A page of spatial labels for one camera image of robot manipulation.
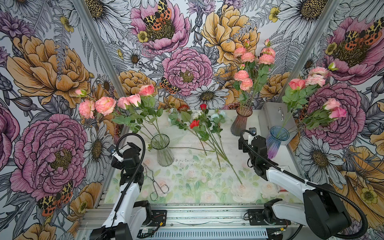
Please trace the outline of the blue purple glass vase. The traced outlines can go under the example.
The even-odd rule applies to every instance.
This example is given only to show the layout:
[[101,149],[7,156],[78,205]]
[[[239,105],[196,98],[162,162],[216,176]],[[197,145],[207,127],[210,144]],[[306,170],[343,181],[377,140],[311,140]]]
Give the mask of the blue purple glass vase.
[[281,144],[287,141],[290,133],[283,127],[274,126],[266,138],[268,158],[272,160],[278,153]]

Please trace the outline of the pink rose stem bunch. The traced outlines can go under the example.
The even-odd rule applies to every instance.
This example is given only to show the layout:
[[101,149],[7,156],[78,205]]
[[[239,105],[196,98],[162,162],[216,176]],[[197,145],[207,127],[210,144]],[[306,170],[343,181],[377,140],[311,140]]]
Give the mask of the pink rose stem bunch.
[[85,90],[76,90],[75,94],[82,102],[79,105],[79,113],[84,119],[95,119],[111,115],[112,121],[118,125],[129,127],[133,133],[141,133],[147,138],[155,135],[150,132],[143,116],[140,115],[139,93],[115,100],[111,97],[101,97],[96,100],[88,96]]

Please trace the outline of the twelfth pink rose stem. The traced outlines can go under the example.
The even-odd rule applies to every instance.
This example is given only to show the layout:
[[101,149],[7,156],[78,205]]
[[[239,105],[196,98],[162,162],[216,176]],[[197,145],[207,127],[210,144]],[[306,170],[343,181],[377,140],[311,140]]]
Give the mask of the twelfth pink rose stem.
[[289,112],[302,109],[308,103],[306,81],[302,79],[292,79],[289,86],[285,90],[282,97],[283,102],[287,105]]

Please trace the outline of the eleventh pink rose stem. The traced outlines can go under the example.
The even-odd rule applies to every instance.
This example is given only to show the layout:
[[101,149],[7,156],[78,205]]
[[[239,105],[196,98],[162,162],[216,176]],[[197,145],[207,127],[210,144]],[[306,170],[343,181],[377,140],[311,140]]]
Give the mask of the eleventh pink rose stem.
[[305,80],[300,80],[299,85],[296,87],[295,91],[299,93],[300,99],[310,97],[314,94],[319,88],[323,87],[326,84],[327,77],[331,72],[339,70],[335,62],[331,62],[327,68],[316,67],[310,70],[309,75]]

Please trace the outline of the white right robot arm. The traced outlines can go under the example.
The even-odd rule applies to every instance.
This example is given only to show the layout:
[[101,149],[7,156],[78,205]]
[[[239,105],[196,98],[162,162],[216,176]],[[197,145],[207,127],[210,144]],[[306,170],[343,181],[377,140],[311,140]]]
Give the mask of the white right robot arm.
[[269,225],[279,221],[291,221],[309,227],[318,237],[354,239],[355,235],[342,235],[352,220],[342,201],[345,198],[328,184],[318,185],[304,180],[279,165],[267,156],[266,139],[250,134],[251,141],[239,138],[239,149],[249,154],[249,161],[255,173],[265,181],[276,184],[296,196],[301,203],[290,204],[282,199],[273,199],[264,204],[260,214],[249,213],[250,217],[261,219]]

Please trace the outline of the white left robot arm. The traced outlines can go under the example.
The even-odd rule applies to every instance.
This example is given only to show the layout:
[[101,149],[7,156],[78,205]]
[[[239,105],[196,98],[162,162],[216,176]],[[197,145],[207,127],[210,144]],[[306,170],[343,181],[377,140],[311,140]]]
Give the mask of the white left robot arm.
[[[142,147],[128,143],[129,148],[120,152],[120,142],[127,137],[137,137]],[[145,141],[136,133],[121,136],[116,147],[111,151],[111,166],[121,171],[119,199],[102,226],[92,230],[90,240],[137,239],[142,224],[149,218],[148,204],[136,202],[144,180],[142,163],[145,152]]]

